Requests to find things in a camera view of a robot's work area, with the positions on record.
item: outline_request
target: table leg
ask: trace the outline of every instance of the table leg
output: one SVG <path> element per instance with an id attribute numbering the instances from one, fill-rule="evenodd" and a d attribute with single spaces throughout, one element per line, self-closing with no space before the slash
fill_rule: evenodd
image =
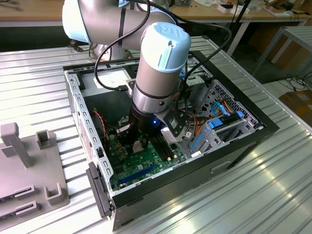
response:
<path id="1" fill-rule="evenodd" d="M 255 74 L 257 73 L 257 71 L 259 70 L 259 68 L 261 67 L 261 65 L 263 64 L 263 62 L 265 61 L 265 59 L 267 58 L 267 56 L 269 55 L 269 53 L 271 52 L 271 50 L 274 48 L 274 46 L 276 45 L 276 43 L 279 41 L 279 39 L 281 38 L 282 34 L 283 34 L 283 30 L 284 28 L 281 27 L 277 34 L 275 35 L 275 37 L 272 39 L 272 41 L 270 42 L 269 46 L 266 48 L 266 50 L 263 52 L 263 54 L 261 55 L 261 57 L 259 58 L 256 67 L 254 68 L 254 70 L 252 71 L 252 76 L 255 76 Z"/>
<path id="2" fill-rule="evenodd" d="M 302 21 L 298 24 L 298 26 L 303 26 L 306 24 L 306 20 Z M 291 39 L 287 39 L 287 41 L 284 43 L 284 45 L 279 49 L 279 51 L 276 53 L 276 55 L 274 56 L 274 58 L 272 59 L 271 63 L 275 64 L 278 59 L 281 57 L 281 55 L 284 53 L 284 51 L 287 49 L 287 47 L 290 45 L 290 43 L 292 42 Z"/>
<path id="3" fill-rule="evenodd" d="M 246 21 L 246 22 L 243 22 L 242 25 L 240 26 L 230 48 L 228 49 L 227 51 L 227 54 L 229 56 L 232 56 L 232 54 L 234 53 L 239 41 L 241 40 L 242 36 L 244 35 L 248 25 L 249 25 L 250 21 Z"/>

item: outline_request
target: white box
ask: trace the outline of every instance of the white box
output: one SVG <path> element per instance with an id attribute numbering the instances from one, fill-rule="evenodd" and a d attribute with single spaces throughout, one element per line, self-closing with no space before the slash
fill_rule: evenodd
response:
<path id="1" fill-rule="evenodd" d="M 237 7 L 236 15 L 239 15 L 239 13 L 242 11 L 243 7 L 244 6 L 240 6 L 240 5 Z M 236 5 L 234 5 L 233 8 L 231 9 L 231 14 L 234 15 L 235 10 L 236 10 Z M 246 8 L 246 11 L 244 12 L 244 14 L 248 14 L 249 11 L 250 10 L 248 8 Z"/>

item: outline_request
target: blue expansion slot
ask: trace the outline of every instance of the blue expansion slot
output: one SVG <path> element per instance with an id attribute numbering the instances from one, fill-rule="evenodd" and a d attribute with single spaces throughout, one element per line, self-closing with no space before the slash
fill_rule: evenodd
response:
<path id="1" fill-rule="evenodd" d="M 129 175 L 129 176 L 123 178 L 123 179 L 120 179 L 120 180 L 118 180 L 118 184 L 127 183 L 130 180 L 133 180 L 133 179 L 138 178 L 138 177 L 140 177 L 142 175 L 145 175 L 145 174 L 151 172 L 152 168 L 155 167 L 155 166 L 156 166 L 156 164 L 153 164 L 152 166 L 150 166 L 148 168 L 145 168 L 144 170 L 136 172 L 136 173 L 134 173 L 132 175 Z"/>

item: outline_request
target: metal bracket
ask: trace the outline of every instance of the metal bracket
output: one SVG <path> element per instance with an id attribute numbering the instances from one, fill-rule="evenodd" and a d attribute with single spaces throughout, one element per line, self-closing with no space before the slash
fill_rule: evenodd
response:
<path id="1" fill-rule="evenodd" d="M 86 173 L 97 203 L 99 214 L 102 218 L 110 216 L 114 208 L 113 206 L 111 206 L 108 197 L 104 191 L 104 188 L 100 181 L 100 175 L 98 174 L 98 170 L 94 162 L 89 163 L 89 169 L 86 170 Z"/>
<path id="2" fill-rule="evenodd" d="M 176 111 L 172 110 L 172 106 L 168 105 L 164 111 L 154 115 L 168 126 L 174 137 L 178 137 L 185 125 L 185 116 L 183 113 L 181 114 L 182 116 L 179 116 Z"/>

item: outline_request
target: black cable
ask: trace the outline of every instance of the black cable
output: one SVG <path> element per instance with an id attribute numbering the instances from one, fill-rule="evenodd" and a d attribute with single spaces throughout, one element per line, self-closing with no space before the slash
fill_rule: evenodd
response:
<path id="1" fill-rule="evenodd" d="M 97 82 L 104 88 L 108 89 L 108 90 L 115 90 L 115 91 L 127 91 L 127 86 L 126 85 L 122 85 L 122 86 L 119 86 L 117 88 L 112 88 L 112 87 L 108 87 L 106 86 L 105 84 L 103 84 L 99 78 L 98 78 L 98 64 L 99 62 L 101 61 L 101 58 L 103 57 L 103 55 L 106 53 L 106 51 L 108 51 L 113 45 L 115 45 L 116 43 L 118 43 L 119 41 L 125 39 L 126 37 L 132 35 L 133 33 L 137 32 L 141 27 L 144 26 L 144 24 L 147 22 L 149 16 L 150 16 L 150 11 L 151 11 L 151 5 L 150 5 L 150 1 L 149 0 L 146 0 L 146 5 L 147 5 L 147 12 L 146 12 L 146 15 L 143 19 L 143 21 L 135 28 L 133 29 L 132 31 L 130 31 L 129 33 L 126 33 L 125 35 L 121 36 L 120 38 L 114 40 L 112 43 L 110 43 L 101 53 L 100 55 L 98 56 L 97 58 L 97 61 L 94 65 L 94 75 L 95 75 L 95 78 L 97 79 Z"/>
<path id="2" fill-rule="evenodd" d="M 309 89 L 311 90 L 312 89 L 312 83 L 310 81 L 305 81 L 304 78 L 297 78 L 297 77 L 294 77 L 293 75 L 291 74 L 287 74 L 287 77 L 286 78 L 283 78 L 283 79 L 279 79 L 277 80 L 281 85 L 285 86 L 286 88 L 289 88 L 290 90 L 294 91 L 294 92 L 297 92 L 297 90 L 304 90 L 304 89 Z M 283 84 L 281 81 L 282 80 L 285 80 L 291 87 Z M 292 82 L 294 83 L 297 83 L 299 85 L 301 85 L 302 87 L 296 87 L 295 85 L 292 84 Z"/>
<path id="3" fill-rule="evenodd" d="M 229 29 L 231 29 L 231 27 L 232 27 L 232 23 L 234 22 L 234 19 L 235 19 L 235 16 L 236 16 L 236 12 L 237 12 L 237 9 L 238 9 L 238 1 L 237 1 L 237 4 L 236 4 L 235 13 L 234 13 L 233 18 L 232 18 L 232 21 L 231 21 L 231 23 L 230 23 L 230 25 L 229 25 Z"/>
<path id="4" fill-rule="evenodd" d="M 251 2 L 251 0 L 246 0 L 246 1 L 244 2 L 243 8 L 242 8 L 242 10 L 240 11 L 240 13 L 239 13 L 239 15 L 238 15 L 238 17 L 237 17 L 237 19 L 236 19 L 236 21 L 235 21 L 235 23 L 234 23 L 234 26 L 233 26 L 233 29 L 232 29 L 232 34 L 233 34 L 233 35 L 236 35 L 236 33 L 238 32 L 238 29 L 239 29 L 239 22 L 240 22 L 240 20 L 242 19 L 242 17 L 243 17 L 243 15 L 244 15 L 244 13 L 245 13 L 245 11 L 246 11 L 246 9 L 247 9 L 247 7 L 248 7 L 248 5 L 249 5 L 250 2 Z"/>
<path id="5" fill-rule="evenodd" d="M 229 37 L 227 38 L 227 40 L 218 48 L 216 49 L 212 54 L 210 54 L 205 60 L 203 60 L 202 62 L 198 63 L 196 66 L 194 66 L 188 73 L 187 75 L 185 76 L 184 78 L 184 82 L 183 82 L 183 90 L 180 94 L 179 97 L 181 97 L 183 95 L 183 93 L 185 92 L 186 90 L 186 86 L 187 86 L 187 79 L 188 77 L 191 75 L 191 73 L 193 71 L 195 71 L 198 67 L 200 67 L 201 65 L 203 65 L 205 62 L 207 62 L 208 60 L 210 60 L 213 56 L 215 56 L 217 53 L 219 53 L 229 42 L 230 40 L 232 39 L 232 32 L 230 29 L 228 29 L 227 27 L 224 27 L 224 26 L 221 26 L 221 25 L 214 25 L 215 27 L 220 27 L 220 28 L 223 28 L 225 29 L 228 34 L 229 34 Z M 187 111 L 187 100 L 186 100 L 186 96 L 185 96 L 185 99 L 184 99 L 184 105 L 185 105 L 185 112 Z"/>
<path id="6" fill-rule="evenodd" d="M 146 4 L 145 0 L 128 0 L 128 1 Z M 157 8 L 157 9 L 159 9 L 159 10 L 161 10 L 161 11 L 163 11 L 163 12 L 165 12 L 166 14 L 168 14 L 174 20 L 175 24 L 177 26 L 180 26 L 180 23 L 179 23 L 179 21 L 176 20 L 176 15 L 174 13 L 168 11 L 166 8 L 163 8 L 162 6 L 159 6 L 159 5 L 157 5 L 157 4 L 153 3 L 153 2 L 150 2 L 150 5 L 155 7 L 155 8 Z"/>
<path id="7" fill-rule="evenodd" d="M 93 43 L 91 43 L 91 44 L 90 44 L 90 47 L 89 47 L 89 53 L 88 53 L 88 54 L 89 54 L 89 58 L 91 57 L 91 48 L 92 48 L 92 45 L 93 45 Z"/>
<path id="8" fill-rule="evenodd" d="M 111 49 L 109 51 L 109 61 L 112 60 L 112 54 L 113 54 L 113 48 L 111 47 Z"/>

